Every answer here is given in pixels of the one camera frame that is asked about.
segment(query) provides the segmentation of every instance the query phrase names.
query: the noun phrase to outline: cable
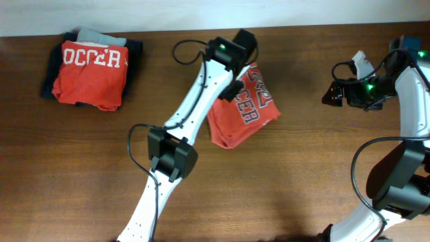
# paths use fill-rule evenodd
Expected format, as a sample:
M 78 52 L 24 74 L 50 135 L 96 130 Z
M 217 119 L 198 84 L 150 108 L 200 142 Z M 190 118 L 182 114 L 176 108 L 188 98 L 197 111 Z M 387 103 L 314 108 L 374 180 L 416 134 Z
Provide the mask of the cable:
M 181 60 L 179 60 L 177 57 L 176 57 L 176 53 L 175 53 L 175 51 L 176 51 L 176 48 L 178 47 L 178 46 L 180 46 L 181 44 L 183 44 L 183 43 L 187 43 L 187 42 L 194 42 L 194 43 L 199 43 L 199 44 L 204 44 L 204 45 L 208 45 L 206 42 L 204 42 L 204 41 L 201 41 L 201 40 L 181 40 L 181 41 L 179 41 L 178 43 L 176 43 L 174 46 L 173 46 L 173 50 L 172 50 L 172 55 L 173 55 L 173 58 L 175 59 L 175 61 L 177 61 L 179 64 L 182 64 L 182 65 L 190 65 L 190 64 L 193 64 L 194 62 L 196 62 L 198 59 L 199 59 L 199 56 L 200 56 L 200 52 L 197 54 L 197 56 L 193 59 L 193 60 L 191 60 L 191 61 L 189 61 L 189 62 L 183 62 L 183 61 L 181 61 Z
M 175 47 L 173 47 L 173 58 L 174 58 L 177 62 L 179 62 L 179 63 L 181 63 L 181 64 L 182 64 L 183 62 L 181 62 L 180 60 L 178 60 L 178 59 L 176 58 L 176 56 L 175 56 Z M 194 111 L 194 108 L 196 108 L 197 103 L 199 102 L 199 100 L 200 100 L 200 98 L 201 98 L 201 96 L 202 96 L 202 94 L 203 94 L 203 91 L 204 91 L 204 89 L 206 88 L 206 79 L 207 79 L 206 56 L 205 56 L 205 54 L 204 54 L 204 51 L 203 51 L 203 50 L 200 50 L 199 55 L 201 55 L 201 56 L 202 56 L 202 58 L 203 58 L 203 83 L 202 83 L 202 88 L 200 88 L 200 91 L 199 91 L 199 93 L 198 93 L 198 95 L 197 95 L 197 98 L 196 98 L 196 100 L 194 101 L 193 106 L 189 109 L 189 111 L 188 111 L 187 115 L 185 115 L 185 117 L 184 117 L 184 118 L 182 118 L 182 120 L 181 120 L 180 122 L 176 123 L 176 124 L 175 124 L 175 125 L 173 125 L 173 126 L 164 126 L 164 127 L 163 127 L 163 129 L 164 129 L 164 130 L 173 130 L 173 129 L 175 129 L 175 128 L 182 127 L 182 126 L 183 126 L 183 124 L 185 123 L 185 121 L 187 121 L 187 119 L 191 116 L 191 113 Z M 197 55 L 197 57 L 196 57 L 196 58 L 194 58 L 194 59 L 192 60 L 192 62 L 191 62 L 191 63 L 194 63 L 194 62 L 197 60 L 197 58 L 199 57 L 199 55 Z
M 380 104 L 380 103 L 384 102 L 385 100 L 390 99 L 390 98 L 392 98 L 392 97 L 396 97 L 396 96 L 385 96 L 385 97 L 383 97 L 383 98 L 379 99 L 378 101 L 376 101 L 376 102 L 372 103 L 372 104 L 371 104 L 370 106 L 368 106 L 364 111 L 365 111 L 365 112 L 367 112 L 367 111 L 371 110 L 371 108 L 372 108 L 372 107 L 374 107 L 374 106 L 376 106 L 376 105 L 378 105 L 378 104 Z
M 146 128 L 153 128 L 153 125 L 150 124 L 135 124 L 133 127 L 128 131 L 128 138 L 127 138 L 127 153 L 129 158 L 133 161 L 133 163 L 139 167 L 141 170 L 143 170 L 149 177 L 151 177 L 154 180 L 155 184 L 155 215 L 154 215 L 154 226 L 153 230 L 150 234 L 150 241 L 154 240 L 155 236 L 155 229 L 157 228 L 157 222 L 158 222 L 158 214 L 159 214 L 159 181 L 156 179 L 156 177 L 151 174 L 147 169 L 145 169 L 143 166 L 141 166 L 133 157 L 131 147 L 130 147 L 130 141 L 132 138 L 132 134 L 135 128 L 137 127 L 146 127 Z
M 353 64 L 354 63 L 354 60 L 349 60 L 349 61 L 345 61 L 345 62 L 341 62 L 341 63 L 337 63 L 337 64 L 335 64 L 335 66 L 331 69 L 331 77 L 335 80 L 335 81 L 337 81 L 337 82 L 341 82 L 341 80 L 340 79 L 338 79 L 337 77 L 336 77 L 336 75 L 335 75 L 335 69 L 336 69 L 336 67 L 338 67 L 338 66 L 340 66 L 340 65 L 351 65 L 351 64 Z

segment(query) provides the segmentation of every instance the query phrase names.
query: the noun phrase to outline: white robotic arm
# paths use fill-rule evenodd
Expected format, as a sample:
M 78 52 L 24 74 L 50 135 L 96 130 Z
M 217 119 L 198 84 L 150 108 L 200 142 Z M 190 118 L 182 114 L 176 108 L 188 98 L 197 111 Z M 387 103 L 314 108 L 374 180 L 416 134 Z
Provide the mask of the white robotic arm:
M 245 30 L 240 30 L 233 42 L 218 37 L 208 43 L 200 72 L 182 104 L 164 128 L 153 129 L 148 135 L 149 172 L 159 183 L 158 206 L 156 185 L 149 177 L 134 214 L 117 241 L 151 239 L 156 209 L 158 218 L 172 191 L 194 167 L 198 155 L 192 145 L 204 118 L 217 98 L 231 101 L 240 91 L 241 83 L 232 80 L 249 68 L 245 63 L 256 47 L 254 35 Z
M 233 72 L 226 71 L 225 66 L 215 60 L 206 61 L 207 79 L 202 97 L 199 99 L 189 118 L 183 124 L 183 128 L 177 127 L 167 132 L 175 137 L 186 138 L 189 145 L 193 145 L 196 140 L 196 135 L 204 118 L 221 92 L 231 83 Z M 200 72 L 184 101 L 172 117 L 165 123 L 165 126 L 173 126 L 179 122 L 191 110 L 197 99 L 198 93 L 202 88 L 204 78 L 204 64 L 200 68 Z M 159 214 L 169 199 L 170 194 L 175 187 L 181 182 L 182 178 L 177 178 L 170 182 L 169 177 L 160 171 L 151 171 L 151 173 L 159 181 Z M 121 242 L 147 242 L 152 231 L 155 215 L 155 184 L 148 177 L 144 192 L 139 200 L 139 203 L 128 223 L 127 227 L 122 231 L 118 240 Z
M 374 70 L 371 64 L 364 58 L 364 53 L 361 51 L 353 57 L 358 79 L 368 76 Z M 425 62 L 421 62 L 419 63 L 419 68 L 426 79 L 429 79 L 429 65 Z M 400 135 L 402 137 L 429 137 L 430 93 L 428 83 L 425 82 L 416 68 L 406 67 L 395 79 L 394 86 L 395 92 L 400 100 Z M 368 90 L 372 88 L 374 88 L 374 85 L 372 84 L 368 84 L 366 87 Z M 423 149 L 424 148 L 430 148 L 430 142 L 428 139 L 423 141 Z M 423 159 L 423 156 L 416 159 L 411 158 L 413 155 L 419 157 L 419 155 L 422 155 L 418 154 L 420 152 L 413 155 L 411 152 L 409 154 L 407 154 L 407 152 L 407 149 L 402 153 L 401 149 L 396 148 L 391 152 L 391 154 L 387 155 L 387 157 L 384 158 L 384 160 L 381 161 L 374 170 L 372 170 L 370 175 L 370 178 L 372 177 L 372 179 L 368 180 L 368 194 L 370 193 L 372 195 L 373 201 L 369 198 L 365 198 L 366 202 L 368 204 L 375 202 L 376 204 L 374 203 L 374 207 L 378 206 L 379 208 L 388 209 L 378 209 L 385 219 L 386 225 L 384 230 L 398 223 L 402 223 L 406 219 L 412 219 L 418 214 L 430 213 L 430 198 L 427 199 L 429 197 L 428 191 L 421 189 L 423 185 L 425 186 L 425 184 L 429 184 L 428 181 L 425 181 L 424 177 L 419 177 L 417 175 L 409 177 L 405 175 L 406 173 L 395 170 L 413 169 L 413 167 L 407 167 L 408 165 L 401 165 L 401 162 L 404 162 L 403 164 L 407 164 L 407 159 L 411 159 L 411 162 L 420 162 L 420 159 Z M 390 162 L 392 164 L 396 164 L 396 162 L 398 162 L 399 165 L 396 167 L 395 165 L 390 165 Z M 387 169 L 387 175 L 384 175 L 385 168 Z M 386 179 L 386 181 L 384 181 L 384 185 L 381 186 L 376 182 L 376 184 L 374 184 L 377 187 L 376 189 L 379 189 L 382 186 L 392 186 L 389 188 L 390 191 L 387 192 L 387 194 L 376 195 L 376 193 L 372 191 L 374 190 L 372 188 L 373 184 L 370 183 L 377 181 L 378 179 Z M 382 223 L 383 221 L 375 212 L 372 212 L 364 205 L 364 203 L 361 203 L 345 220 L 327 227 L 326 231 L 323 233 L 324 236 L 322 238 L 320 237 L 320 241 L 375 241 L 380 229 L 382 228 Z

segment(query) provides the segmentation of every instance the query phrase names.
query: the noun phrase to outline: robotic arm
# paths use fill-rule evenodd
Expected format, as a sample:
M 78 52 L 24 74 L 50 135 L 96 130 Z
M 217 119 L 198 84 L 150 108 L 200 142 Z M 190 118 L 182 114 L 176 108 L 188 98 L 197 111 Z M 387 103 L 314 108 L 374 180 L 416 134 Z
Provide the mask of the robotic arm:
M 373 67 L 364 59 L 364 53 L 359 51 L 353 61 L 345 63 L 357 75 L 358 80 L 334 81 L 323 97 L 324 104 L 342 106 L 345 94 L 350 106 L 368 111 L 380 110 L 385 99 L 398 96 L 400 135 L 403 138 L 380 138 L 359 149 L 351 167 L 354 188 L 353 170 L 357 156 L 364 147 L 383 140 L 402 141 L 370 172 L 366 187 L 369 198 L 364 198 L 365 202 L 348 218 L 329 225 L 320 235 L 320 242 L 388 241 L 378 238 L 383 230 L 406 219 L 414 219 L 420 214 L 430 214 L 430 175 L 423 177 L 415 174 L 420 166 L 424 166 L 425 171 L 430 173 L 430 58 L 426 52 L 418 51 L 420 47 L 419 40 L 406 36 L 392 42 L 391 54 L 384 60 L 387 71 L 381 76 L 374 75 Z M 373 209 L 384 220 L 370 210 L 365 205 L 366 202 L 372 203 Z
M 152 239 L 157 218 L 176 186 L 194 168 L 198 154 L 193 148 L 198 130 L 216 98 L 231 100 L 241 90 L 240 81 L 232 81 L 243 69 L 257 47 L 254 35 L 240 30 L 231 42 L 221 37 L 209 41 L 200 72 L 184 101 L 163 128 L 151 128 L 148 155 L 151 177 L 139 203 L 118 237 L 121 242 L 147 242 Z

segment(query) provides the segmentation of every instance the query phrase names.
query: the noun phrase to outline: white lettering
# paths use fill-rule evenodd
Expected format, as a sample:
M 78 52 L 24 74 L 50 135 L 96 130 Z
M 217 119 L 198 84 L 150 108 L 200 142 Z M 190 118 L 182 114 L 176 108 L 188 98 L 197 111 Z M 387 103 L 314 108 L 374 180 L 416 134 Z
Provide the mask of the white lettering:
M 67 58 L 67 53 L 68 52 L 70 52 L 72 55 L 70 56 L 70 60 L 69 61 L 67 61 L 66 60 L 66 58 Z M 73 50 L 73 49 L 69 49 L 69 48 L 67 48 L 67 49 L 65 49 L 64 50 L 64 56 L 63 56 L 63 61 L 64 61 L 64 63 L 67 65 L 67 64 L 70 64 L 70 63 L 72 63 L 73 62 L 73 59 L 75 58 L 75 51 Z
M 94 64 L 97 64 L 97 65 L 106 65 L 106 62 L 100 62 L 100 59 L 101 60 L 104 60 L 104 58 L 105 58 L 105 54 L 99 54 L 96 58 L 95 58 L 95 61 L 94 61 Z
M 85 65 L 85 60 L 84 60 L 82 63 L 80 63 L 80 62 L 79 62 L 79 53 L 80 53 L 80 52 L 82 52 L 83 54 L 85 54 L 85 50 L 83 50 L 83 49 L 78 49 L 78 51 L 76 51 L 75 64 L 76 64 L 76 65 Z
M 96 50 L 88 50 L 87 52 L 87 65 L 89 64 L 89 56 L 91 55 L 91 53 L 94 53 L 95 56 L 97 56 L 97 51 Z
M 117 50 L 109 50 L 109 52 L 110 52 L 110 56 L 109 56 L 109 63 L 107 64 L 107 66 L 112 67 L 112 61 L 115 60 L 116 61 L 115 68 L 119 68 L 121 53 Z

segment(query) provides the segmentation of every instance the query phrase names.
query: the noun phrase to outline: folded t-shirt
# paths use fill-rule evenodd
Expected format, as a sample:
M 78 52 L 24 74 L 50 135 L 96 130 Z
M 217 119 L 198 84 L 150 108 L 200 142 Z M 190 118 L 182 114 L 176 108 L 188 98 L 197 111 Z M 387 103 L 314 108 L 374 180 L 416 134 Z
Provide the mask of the folded t-shirt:
M 60 103 L 77 102 L 115 111 L 122 103 L 126 84 L 128 49 L 94 43 L 66 41 L 63 62 L 52 94 Z
M 50 53 L 50 58 L 48 62 L 48 68 L 46 70 L 46 78 L 42 84 L 42 90 L 40 92 L 40 97 L 47 99 L 56 99 L 52 94 L 52 87 L 54 85 L 55 79 L 60 73 L 60 66 L 62 64 L 62 44 L 67 40 L 77 41 L 78 35 L 75 33 L 66 33 L 60 44 L 55 46 L 55 48 Z M 139 70 L 139 62 L 142 56 L 143 44 L 139 40 L 126 39 L 125 46 L 128 49 L 128 70 L 127 70 L 127 82 L 126 86 L 122 91 L 122 97 L 128 95 L 128 90 L 134 79 L 134 76 Z

